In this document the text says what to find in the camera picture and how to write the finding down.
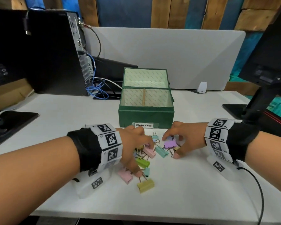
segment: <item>left hand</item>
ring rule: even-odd
[[[119,131],[123,143],[121,163],[133,172],[136,177],[141,177],[143,172],[135,161],[133,152],[135,148],[143,144],[148,144],[149,148],[153,149],[153,139],[150,136],[145,136],[145,130],[141,126],[135,128],[129,125],[124,129],[118,128],[116,130]]]

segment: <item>black wrist band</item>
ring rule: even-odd
[[[256,138],[259,128],[242,122],[235,123],[228,132],[226,144],[233,160],[244,161],[248,145]]]
[[[102,153],[98,137],[88,128],[68,132],[67,136],[72,139],[77,148],[80,172],[96,170],[101,163]]]

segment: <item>finger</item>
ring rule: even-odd
[[[138,166],[137,162],[135,161],[134,158],[131,158],[128,163],[126,164],[126,167],[128,170],[134,173],[134,175],[138,178],[140,178],[143,175],[142,170]]]
[[[152,137],[150,137],[150,136],[145,136],[145,135],[139,136],[138,137],[138,144],[139,145],[147,144],[147,145],[149,145],[150,149],[154,148],[154,142],[153,142]]]
[[[145,135],[145,130],[142,126],[136,127],[133,132],[137,135]]]
[[[179,127],[183,124],[183,122],[180,122],[180,121],[174,121],[173,124],[172,124],[172,127]]]
[[[170,128],[164,133],[164,135],[162,136],[162,140],[166,140],[168,136],[177,135],[179,133],[180,133],[179,128],[176,127]]]
[[[132,129],[134,129],[135,127],[133,126],[133,125],[129,125],[129,126],[127,126],[125,129],[129,129],[129,130],[132,130]]]
[[[178,150],[174,153],[173,158],[174,159],[180,159],[181,157],[184,157],[185,155],[187,155],[187,153],[189,153],[191,151],[190,146],[188,145],[188,143],[184,143],[180,148],[178,148]]]

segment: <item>right hand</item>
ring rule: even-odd
[[[168,129],[162,140],[166,140],[168,136],[179,135],[179,140],[185,139],[185,143],[174,153],[173,158],[179,159],[187,153],[206,146],[205,130],[208,122],[184,123],[174,121],[170,129]]]

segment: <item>hand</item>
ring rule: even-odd
[[[166,140],[168,136],[179,135],[179,140],[185,139],[185,143],[174,153],[173,158],[179,159],[190,151],[205,147],[204,135],[207,124],[207,122],[183,123],[174,121],[172,127],[163,135],[162,140]]]
[[[153,149],[153,139],[150,136],[145,136],[145,130],[141,126],[135,128],[134,126],[129,125],[124,129],[118,128],[117,131],[120,132],[123,143],[121,163],[139,178],[143,175],[143,172],[133,156],[134,149],[143,144],[148,144],[149,148]]]

